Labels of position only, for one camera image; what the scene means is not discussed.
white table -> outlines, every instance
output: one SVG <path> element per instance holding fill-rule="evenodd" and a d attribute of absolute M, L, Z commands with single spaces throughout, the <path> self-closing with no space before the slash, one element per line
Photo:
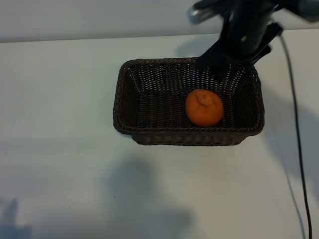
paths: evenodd
<path fill-rule="evenodd" d="M 319 30 L 284 36 L 319 238 Z M 278 39 L 256 64 L 266 110 L 258 136 L 230 147 L 141 146 L 113 128 L 125 61 L 198 56 L 217 37 L 0 44 L 0 236 L 14 224 L 20 236 L 10 239 L 302 239 L 300 220 L 307 236 Z"/>

orange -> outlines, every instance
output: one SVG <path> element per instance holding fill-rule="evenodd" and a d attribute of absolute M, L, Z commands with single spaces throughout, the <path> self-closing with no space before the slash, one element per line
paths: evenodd
<path fill-rule="evenodd" d="M 193 124 L 199 127 L 211 127 L 223 118 L 224 106 L 215 93 L 196 89 L 187 96 L 185 111 Z"/>

white wall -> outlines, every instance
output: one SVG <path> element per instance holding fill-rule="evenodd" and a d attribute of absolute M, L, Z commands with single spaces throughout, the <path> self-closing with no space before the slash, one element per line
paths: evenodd
<path fill-rule="evenodd" d="M 0 41 L 107 38 L 216 33 L 217 17 L 191 26 L 195 0 L 2 0 Z M 276 14 L 287 29 L 314 28 L 296 16 Z"/>

brown wicker basket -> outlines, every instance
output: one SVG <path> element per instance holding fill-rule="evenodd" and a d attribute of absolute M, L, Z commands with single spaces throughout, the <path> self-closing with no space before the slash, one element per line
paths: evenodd
<path fill-rule="evenodd" d="M 194 89 L 215 92 L 224 116 L 213 127 L 193 125 L 185 100 Z M 261 83 L 255 68 L 229 65 L 218 75 L 200 70 L 196 58 L 139 59 L 120 69 L 113 109 L 114 127 L 139 144 L 236 145 L 264 127 Z"/>

woven texture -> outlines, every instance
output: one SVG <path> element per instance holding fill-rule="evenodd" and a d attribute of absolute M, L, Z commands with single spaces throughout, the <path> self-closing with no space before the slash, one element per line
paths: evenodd
<path fill-rule="evenodd" d="M 213 127 L 192 124 L 185 100 L 194 89 L 216 93 L 224 116 Z M 196 58 L 139 59 L 120 69 L 114 127 L 139 144 L 236 145 L 264 127 L 261 83 L 255 68 L 229 65 L 226 73 L 198 69 Z"/>

